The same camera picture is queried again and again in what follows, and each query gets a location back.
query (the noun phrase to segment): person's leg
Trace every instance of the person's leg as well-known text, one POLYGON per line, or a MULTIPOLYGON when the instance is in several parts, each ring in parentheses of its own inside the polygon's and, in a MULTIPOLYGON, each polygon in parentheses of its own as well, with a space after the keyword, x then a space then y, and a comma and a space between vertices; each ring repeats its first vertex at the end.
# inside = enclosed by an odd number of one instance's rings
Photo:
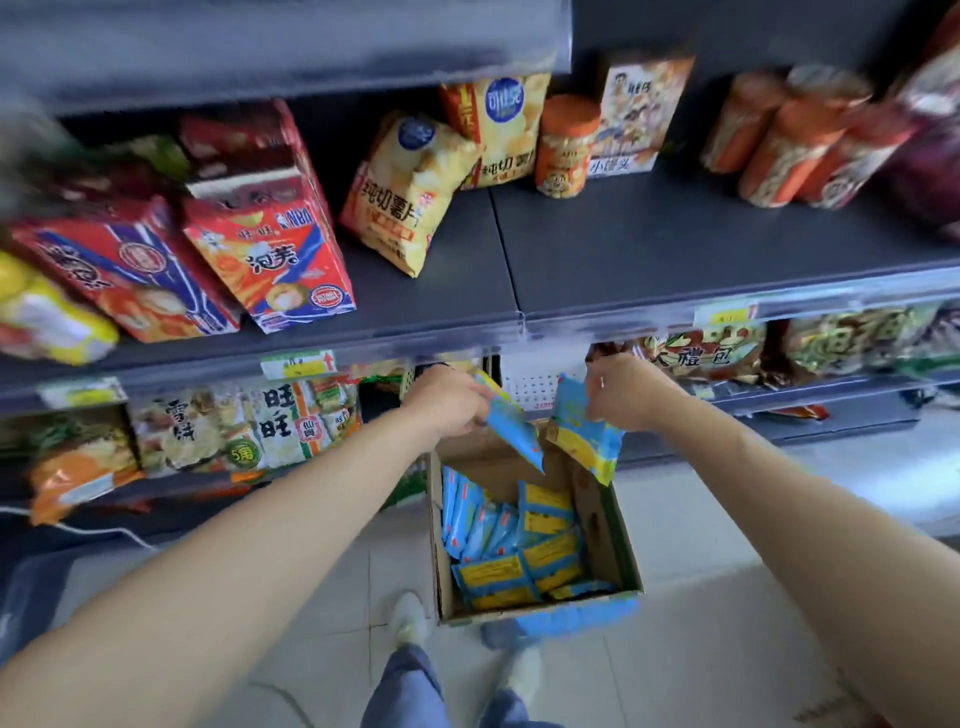
POLYGON ((423 651, 429 624, 417 595, 400 595, 390 626, 396 652, 383 669, 360 728, 449 728, 440 683, 423 651))
POLYGON ((543 723, 530 719, 527 707, 533 702, 540 687, 542 657, 536 645, 524 647, 507 665, 484 713, 480 728, 562 728, 555 723, 543 723))

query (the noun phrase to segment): hand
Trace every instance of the hand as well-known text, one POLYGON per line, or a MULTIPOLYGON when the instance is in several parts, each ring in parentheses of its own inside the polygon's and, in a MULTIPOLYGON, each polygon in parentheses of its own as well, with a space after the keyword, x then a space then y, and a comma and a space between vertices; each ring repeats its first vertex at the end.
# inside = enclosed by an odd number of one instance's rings
POLYGON ((664 372, 639 356, 603 356, 587 369, 587 416, 630 432, 658 429, 670 399, 686 392, 664 372))
POLYGON ((417 377, 401 409, 426 427, 433 448, 442 437, 465 435, 490 415, 490 387, 445 364, 435 364, 417 377))

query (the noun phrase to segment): white cable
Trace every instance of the white cable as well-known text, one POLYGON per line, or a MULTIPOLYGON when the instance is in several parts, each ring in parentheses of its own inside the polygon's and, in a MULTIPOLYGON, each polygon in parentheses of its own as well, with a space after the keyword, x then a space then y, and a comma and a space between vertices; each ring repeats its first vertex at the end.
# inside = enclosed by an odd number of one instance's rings
MULTIPOLYGON (((0 513, 12 513, 15 516, 30 516, 30 511, 26 508, 13 508, 9 505, 0 505, 0 513)), ((146 541, 141 539, 135 533, 130 531, 128 528, 75 528, 72 525, 67 525, 66 523, 50 523, 54 528, 59 528, 61 531, 69 531, 70 533, 78 533, 81 536, 96 536, 97 534, 102 533, 122 533, 127 538, 131 539, 138 546, 143 546, 148 551, 158 552, 159 548, 151 546, 146 541)))

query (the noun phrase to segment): right hand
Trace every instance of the right hand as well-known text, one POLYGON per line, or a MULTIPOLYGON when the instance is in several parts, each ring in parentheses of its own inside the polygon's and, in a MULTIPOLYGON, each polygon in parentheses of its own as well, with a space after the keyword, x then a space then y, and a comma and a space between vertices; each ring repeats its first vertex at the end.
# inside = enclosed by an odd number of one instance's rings
POLYGON ((587 417, 629 432, 658 429, 670 400, 686 392, 664 372, 639 356, 603 356, 587 369, 587 417))

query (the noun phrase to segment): open cardboard box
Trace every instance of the open cardboard box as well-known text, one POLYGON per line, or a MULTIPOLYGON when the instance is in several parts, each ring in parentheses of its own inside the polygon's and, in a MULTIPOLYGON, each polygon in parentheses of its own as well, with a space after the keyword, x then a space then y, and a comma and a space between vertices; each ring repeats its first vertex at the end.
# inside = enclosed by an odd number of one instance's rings
POLYGON ((441 624, 476 624, 499 619, 556 612, 571 606, 583 608, 586 602, 601 604, 616 599, 633 601, 643 593, 636 567, 634 550, 627 538, 627 528, 616 502, 613 484, 597 482, 585 468, 556 446, 547 443, 540 432, 543 448, 543 469, 540 473, 511 446, 488 428, 464 437, 442 441, 430 453, 427 473, 427 499, 430 508, 430 531, 434 577, 437 580, 437 614, 441 624), (447 465, 487 489, 497 502, 517 503, 518 480, 535 483, 552 490, 567 490, 573 495, 580 519, 590 575, 615 584, 615 594, 584 595, 569 601, 544 601, 509 610, 470 612, 450 572, 450 557, 444 550, 441 536, 441 512, 444 494, 441 468, 447 465))

